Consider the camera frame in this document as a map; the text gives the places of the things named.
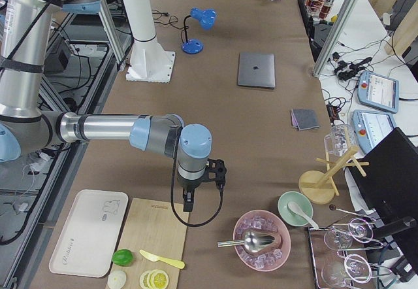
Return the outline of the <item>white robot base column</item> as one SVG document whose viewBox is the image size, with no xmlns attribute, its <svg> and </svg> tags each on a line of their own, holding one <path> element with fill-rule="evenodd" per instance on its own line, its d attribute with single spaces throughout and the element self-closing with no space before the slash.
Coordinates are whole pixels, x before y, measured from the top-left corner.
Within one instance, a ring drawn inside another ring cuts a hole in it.
<svg viewBox="0 0 418 289">
<path fill-rule="evenodd" d="M 176 54 L 164 50 L 157 40 L 150 0 L 123 0 L 123 4 L 134 40 L 126 79 L 170 82 Z"/>
</svg>

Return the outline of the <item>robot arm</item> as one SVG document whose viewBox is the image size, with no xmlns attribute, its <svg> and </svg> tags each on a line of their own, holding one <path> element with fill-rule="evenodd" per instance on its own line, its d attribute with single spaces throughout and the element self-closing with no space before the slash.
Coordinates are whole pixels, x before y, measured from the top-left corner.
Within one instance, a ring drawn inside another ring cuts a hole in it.
<svg viewBox="0 0 418 289">
<path fill-rule="evenodd" d="M 175 114 L 78 115 L 43 112 L 37 106 L 53 14 L 96 14 L 101 8 L 101 0 L 7 0 L 1 42 L 1 160 L 57 143 L 127 139 L 133 147 L 174 159 L 184 211 L 189 212 L 195 189 L 208 181 L 212 136 L 206 127 L 185 125 Z"/>
</svg>

